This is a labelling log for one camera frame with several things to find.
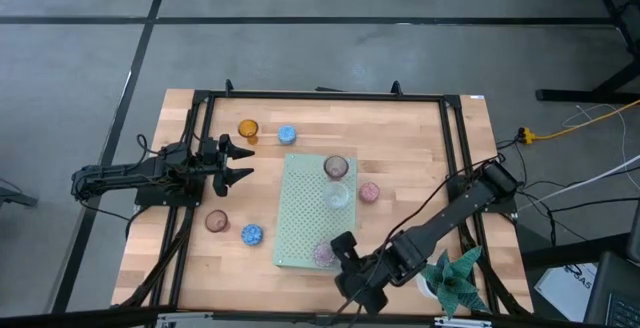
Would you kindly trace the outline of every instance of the perforated board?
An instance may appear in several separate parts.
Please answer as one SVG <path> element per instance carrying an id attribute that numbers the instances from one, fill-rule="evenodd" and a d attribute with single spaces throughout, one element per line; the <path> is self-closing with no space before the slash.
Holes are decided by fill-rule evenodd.
<path id="1" fill-rule="evenodd" d="M 326 207 L 322 198 L 325 186 L 331 182 L 323 169 L 326 156 L 287 154 L 285 157 L 276 244 L 273 264 L 281 267 L 335 270 L 321 268 L 313 261 L 313 249 L 320 242 L 329 242 L 356 225 L 358 162 L 347 158 L 349 171 L 340 180 L 349 189 L 349 202 L 343 209 Z"/>

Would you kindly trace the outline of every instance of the concrete floor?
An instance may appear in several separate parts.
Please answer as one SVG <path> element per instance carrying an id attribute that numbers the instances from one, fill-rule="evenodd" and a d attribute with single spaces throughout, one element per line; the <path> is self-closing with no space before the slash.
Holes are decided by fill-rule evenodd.
<path id="1" fill-rule="evenodd" d="M 0 0 L 0 15 L 146 16 L 151 1 Z M 601 17 L 606 11 L 600 0 L 163 0 L 159 15 Z M 0 211 L 0 316 L 48 309 L 80 212 L 69 195 L 70 175 L 98 160 L 141 29 L 0 25 L 0 177 L 40 199 L 34 209 L 5 205 Z M 587 90 L 629 61 L 618 33 L 601 28 L 156 26 L 114 163 L 138 159 L 135 135 L 152 136 L 167 88 L 221 89 L 229 78 L 236 89 L 385 92 L 399 80 L 406 92 L 485 95 L 499 141 L 523 125 L 556 131 L 577 112 L 575 104 L 536 101 L 535 89 Z M 640 116 L 630 110 L 624 117 L 627 155 L 634 156 Z M 620 164 L 621 140 L 620 120 L 611 118 L 524 147 L 529 180 L 567 183 L 596 175 Z M 521 174 L 515 153 L 505 154 L 507 167 Z M 640 174 L 635 178 L 640 182 Z M 531 193 L 551 191 L 538 186 Z M 633 195 L 637 189 L 619 176 L 549 204 L 560 208 Z M 109 193 L 100 208 L 128 216 L 132 201 L 133 192 Z M 628 231 L 633 209 L 633 204 L 593 206 L 557 218 L 595 238 Z M 124 224 L 98 216 L 70 310 L 109 305 Z M 548 237 L 548 222 L 535 210 L 521 212 L 520 224 Z M 558 232 L 561 244 L 577 240 Z"/>

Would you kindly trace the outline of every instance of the wooden table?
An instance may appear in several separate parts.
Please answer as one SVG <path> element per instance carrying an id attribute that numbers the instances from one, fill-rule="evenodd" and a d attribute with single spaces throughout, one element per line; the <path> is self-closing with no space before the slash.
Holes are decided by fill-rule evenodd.
<path id="1" fill-rule="evenodd" d="M 192 96 L 193 90 L 167 90 L 153 149 L 178 141 Z M 484 99 L 462 96 L 461 100 L 472 160 L 495 156 Z M 457 165 L 462 167 L 452 112 L 450 116 Z M 237 133 L 238 122 L 246 118 L 260 124 L 257 145 L 249 146 Z M 196 132 L 200 132 L 201 124 L 198 122 Z M 295 145 L 278 143 L 277 130 L 283 124 L 296 126 Z M 192 226 L 180 309 L 333 312 L 344 302 L 334 285 L 334 274 L 272 264 L 285 153 L 357 157 L 359 184 L 373 181 L 380 186 L 380 198 L 375 204 L 358 203 L 354 234 L 361 255 L 372 252 L 447 174 L 440 113 L 435 103 L 217 98 L 210 135 L 223 133 L 229 133 L 235 144 L 255 150 L 255 156 L 229 160 L 229 165 L 252 167 L 255 172 L 234 185 L 225 198 L 215 196 L 211 177 L 208 178 Z M 407 226 L 422 224 L 446 204 L 446 192 L 442 190 Z M 231 228 L 227 232 L 214 234 L 206 230 L 205 217 L 214 209 L 228 214 Z M 156 263 L 167 211 L 166 207 L 151 207 L 132 224 L 113 303 L 128 298 Z M 184 208 L 179 214 L 177 227 Z M 514 227 L 500 215 L 484 214 L 483 218 L 494 270 L 520 304 L 532 311 Z M 259 246 L 246 246 L 240 238 L 242 228 L 249 223 L 264 229 Z M 434 256 L 443 249 L 448 249 L 452 259 L 460 256 L 457 230 L 438 242 Z M 163 303 L 168 301 L 172 277 L 170 266 L 165 275 Z M 476 282 L 481 297 L 485 297 L 477 268 Z M 382 314 L 441 314 L 438 302 L 422 296 L 415 282 L 401 288 L 388 286 L 385 293 L 389 304 Z M 355 312 L 356 307 L 353 303 L 345 312 Z M 468 313 L 459 308 L 456 314 Z"/>

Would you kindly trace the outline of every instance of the clear glass cup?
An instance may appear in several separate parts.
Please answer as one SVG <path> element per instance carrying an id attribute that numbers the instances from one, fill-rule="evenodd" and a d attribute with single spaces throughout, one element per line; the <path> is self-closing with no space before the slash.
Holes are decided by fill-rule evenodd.
<path id="1" fill-rule="evenodd" d="M 349 189 L 342 183 L 330 182 L 322 195 L 324 203 L 331 209 L 343 209 L 349 202 Z"/>
<path id="2" fill-rule="evenodd" d="M 324 161 L 324 172 L 333 180 L 340 180 L 349 171 L 349 162 L 340 156 L 331 156 Z"/>

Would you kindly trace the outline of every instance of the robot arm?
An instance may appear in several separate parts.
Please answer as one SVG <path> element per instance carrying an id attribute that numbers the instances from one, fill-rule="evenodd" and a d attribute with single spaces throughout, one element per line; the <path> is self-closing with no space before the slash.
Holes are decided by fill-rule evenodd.
<path id="1" fill-rule="evenodd" d="M 81 201 L 117 189 L 136 188 L 152 191 L 158 196 L 193 196 L 201 187 L 204 176 L 213 175 L 217 195 L 226 196 L 228 187 L 253 172 L 251 168 L 231 169 L 227 158 L 241 159 L 253 151 L 236 147 L 228 134 L 218 141 L 206 138 L 203 153 L 193 155 L 185 143 L 172 143 L 160 154 L 136 164 L 85 166 L 72 176 L 71 194 Z"/>
<path id="2" fill-rule="evenodd" d="M 358 257 L 351 232 L 331 241 L 342 268 L 335 279 L 340 294 L 362 304 L 369 314 L 377 314 L 388 302 L 383 291 L 387 284 L 400 287 L 411 280 L 424 269 L 438 240 L 473 213 L 496 200 L 512 197 L 518 187 L 518 182 L 495 161 L 482 164 L 473 176 L 467 190 L 447 207 L 423 225 L 399 231 L 373 254 Z"/>

